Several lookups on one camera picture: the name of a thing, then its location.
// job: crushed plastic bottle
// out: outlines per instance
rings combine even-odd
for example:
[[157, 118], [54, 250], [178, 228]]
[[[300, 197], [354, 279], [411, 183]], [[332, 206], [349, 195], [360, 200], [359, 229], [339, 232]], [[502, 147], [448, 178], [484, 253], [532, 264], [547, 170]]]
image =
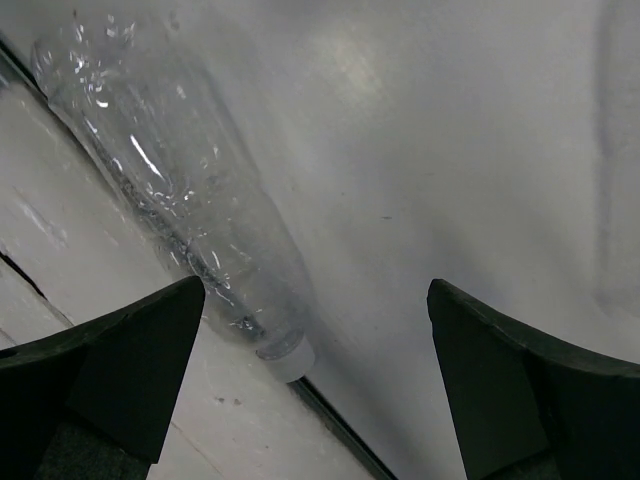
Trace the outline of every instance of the crushed plastic bottle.
[[107, 15], [38, 40], [32, 67], [51, 109], [160, 240], [165, 266], [202, 278], [214, 330], [280, 380], [304, 375], [307, 303], [278, 274], [300, 268], [298, 252], [201, 64], [161, 23]]

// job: floor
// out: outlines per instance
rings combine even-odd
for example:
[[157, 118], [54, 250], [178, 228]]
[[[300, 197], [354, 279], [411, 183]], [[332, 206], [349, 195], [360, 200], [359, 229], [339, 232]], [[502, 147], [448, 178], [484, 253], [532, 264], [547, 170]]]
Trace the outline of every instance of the floor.
[[[18, 83], [0, 85], [0, 348], [90, 320], [172, 279], [83, 152]], [[369, 475], [254, 355], [202, 326], [150, 478]]]

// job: crack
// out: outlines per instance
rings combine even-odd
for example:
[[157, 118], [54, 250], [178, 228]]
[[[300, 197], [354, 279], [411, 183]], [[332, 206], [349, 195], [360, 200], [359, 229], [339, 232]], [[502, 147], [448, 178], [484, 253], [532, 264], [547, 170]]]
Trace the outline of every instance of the crack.
[[[13, 270], [22, 280], [24, 280], [29, 286], [33, 289], [33, 291], [38, 294], [38, 296], [42, 299], [42, 303], [49, 309], [52, 315], [65, 327], [72, 328], [75, 327], [75, 324], [67, 317], [64, 313], [62, 313], [55, 305], [53, 305], [44, 292], [38, 287], [38, 284], [29, 276], [27, 272], [25, 272], [20, 265], [18, 265], [9, 255], [0, 250], [0, 261], [3, 261], [11, 270]], [[6, 337], [8, 340], [11, 340], [14, 344], [15, 341], [6, 334], [6, 332], [0, 329], [0, 336]]]
[[33, 288], [38, 295], [40, 295], [45, 300], [47, 299], [47, 297], [44, 295], [44, 292], [40, 290], [38, 285], [36, 285], [36, 282], [33, 280], [33, 278], [31, 278], [27, 274], [27, 272], [25, 272], [22, 268], [20, 268], [20, 265], [14, 262], [9, 255], [2, 252], [1, 250], [0, 250], [0, 260], [4, 261], [4, 263], [6, 263], [14, 272], [16, 272], [25, 282], [31, 285], [31, 288]]

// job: scuff mark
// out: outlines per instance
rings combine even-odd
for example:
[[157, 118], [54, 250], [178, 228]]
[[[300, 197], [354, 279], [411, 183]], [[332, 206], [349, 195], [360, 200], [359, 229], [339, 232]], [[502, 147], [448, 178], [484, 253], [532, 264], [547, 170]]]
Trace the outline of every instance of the scuff mark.
[[47, 221], [47, 219], [44, 218], [44, 216], [42, 216], [42, 214], [38, 212], [38, 210], [27, 200], [25, 195], [20, 192], [20, 190], [14, 187], [14, 191], [17, 196], [15, 203], [18, 205], [20, 210], [22, 210], [22, 213], [24, 213], [24, 215], [31, 220], [31, 222], [38, 227], [40, 231], [47, 235], [56, 247], [68, 248], [67, 232]]
[[216, 465], [213, 463], [213, 461], [202, 451], [202, 448], [200, 448], [200, 446], [193, 440], [191, 440], [185, 433], [184, 430], [182, 430], [182, 428], [180, 428], [180, 426], [175, 423], [175, 422], [171, 422], [171, 426], [173, 428], [175, 428], [177, 430], [177, 432], [180, 434], [180, 436], [182, 438], [184, 438], [184, 440], [191, 445], [191, 447], [200, 454], [200, 456], [204, 459], [205, 462], [207, 462], [211, 468], [213, 468], [213, 470], [220, 475], [221, 478], [224, 478], [224, 475], [222, 475], [222, 472], [220, 471], [220, 469], [218, 467], [216, 467]]

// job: black rubber piece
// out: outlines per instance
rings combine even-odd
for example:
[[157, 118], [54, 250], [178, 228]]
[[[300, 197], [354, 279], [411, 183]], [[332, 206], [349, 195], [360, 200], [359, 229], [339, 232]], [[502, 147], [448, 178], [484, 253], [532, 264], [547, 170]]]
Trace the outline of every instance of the black rubber piece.
[[428, 306], [469, 480], [640, 478], [639, 365], [547, 335], [442, 280]]
[[[37, 472], [66, 478], [61, 452], [79, 444], [93, 445], [82, 452], [89, 463], [77, 463], [80, 452], [68, 458], [75, 471], [88, 469], [87, 480], [112, 478], [103, 475], [106, 459], [91, 471], [91, 459], [105, 451], [113, 468], [129, 465], [132, 475], [156, 463], [204, 296], [200, 279], [189, 277], [116, 312], [0, 351], [2, 478], [30, 480]], [[137, 460], [125, 461], [122, 452]]]

